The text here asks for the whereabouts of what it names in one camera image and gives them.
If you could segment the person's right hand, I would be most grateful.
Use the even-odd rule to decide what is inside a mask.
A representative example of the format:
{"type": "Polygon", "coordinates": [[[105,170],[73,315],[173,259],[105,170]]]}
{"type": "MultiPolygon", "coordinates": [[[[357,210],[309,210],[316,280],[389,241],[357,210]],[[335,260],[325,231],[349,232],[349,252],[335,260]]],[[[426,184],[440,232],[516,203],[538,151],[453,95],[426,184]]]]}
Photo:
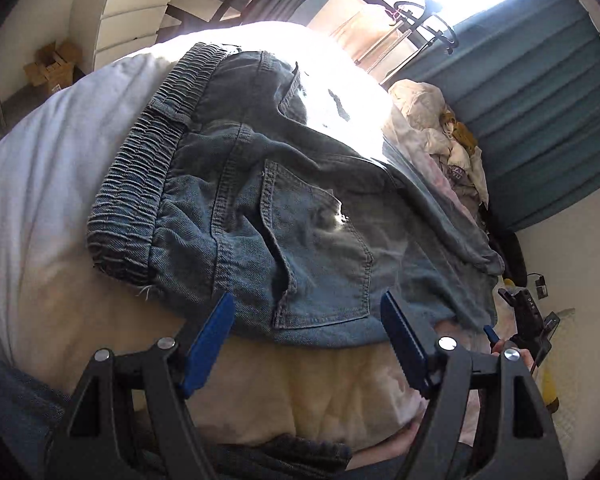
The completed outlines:
{"type": "Polygon", "coordinates": [[[492,356],[504,354],[507,359],[523,362],[530,373],[534,371],[534,359],[530,351],[518,348],[510,340],[499,340],[496,342],[491,349],[491,354],[492,356]]]}

